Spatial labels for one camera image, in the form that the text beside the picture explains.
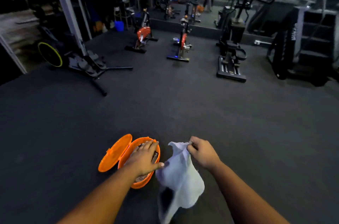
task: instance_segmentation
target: white cloth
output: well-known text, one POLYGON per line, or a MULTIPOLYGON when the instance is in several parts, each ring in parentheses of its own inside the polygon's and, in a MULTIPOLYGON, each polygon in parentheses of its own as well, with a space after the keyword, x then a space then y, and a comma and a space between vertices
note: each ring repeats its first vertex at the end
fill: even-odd
POLYGON ((170 142, 168 145, 172 146, 173 155, 165 162, 164 168, 155 171, 161 184, 158 196, 161 224, 168 224, 179 207, 192 207, 205 189, 187 150, 189 143, 170 142))

